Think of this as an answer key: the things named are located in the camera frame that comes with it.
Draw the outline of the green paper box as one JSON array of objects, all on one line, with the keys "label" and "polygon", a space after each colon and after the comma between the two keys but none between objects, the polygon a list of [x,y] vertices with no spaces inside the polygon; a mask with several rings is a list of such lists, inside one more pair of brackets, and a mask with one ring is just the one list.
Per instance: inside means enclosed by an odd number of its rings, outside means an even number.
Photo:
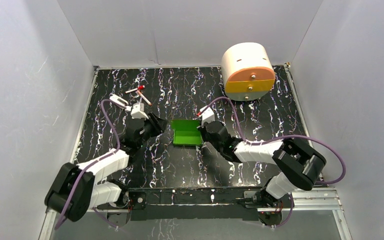
[{"label": "green paper box", "polygon": [[174,119],[171,121],[173,129],[174,146],[201,146],[202,136],[198,127],[201,126],[199,120]]}]

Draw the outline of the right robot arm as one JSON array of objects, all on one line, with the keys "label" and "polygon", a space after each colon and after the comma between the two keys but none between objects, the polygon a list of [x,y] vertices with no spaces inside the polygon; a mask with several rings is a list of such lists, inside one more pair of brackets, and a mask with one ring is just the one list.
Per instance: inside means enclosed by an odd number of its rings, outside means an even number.
[{"label": "right robot arm", "polygon": [[326,158],[300,135],[269,143],[248,143],[231,136],[220,121],[203,123],[197,130],[202,140],[210,143],[229,162],[260,162],[279,168],[279,174],[271,177],[260,191],[244,192],[238,203],[246,208],[275,207],[295,190],[312,190],[327,163]]}]

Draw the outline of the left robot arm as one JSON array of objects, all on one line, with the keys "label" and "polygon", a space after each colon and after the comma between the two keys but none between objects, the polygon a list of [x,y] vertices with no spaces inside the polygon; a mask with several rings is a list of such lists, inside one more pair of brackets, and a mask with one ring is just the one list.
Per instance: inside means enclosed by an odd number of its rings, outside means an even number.
[{"label": "left robot arm", "polygon": [[94,207],[112,203],[124,208],[129,203],[127,189],[114,180],[102,183],[109,175],[128,167],[130,161],[150,139],[162,134],[168,125],[166,119],[148,113],[144,118],[131,119],[124,134],[117,137],[116,145],[104,155],[88,162],[67,162],[58,171],[44,204],[76,222]]}]

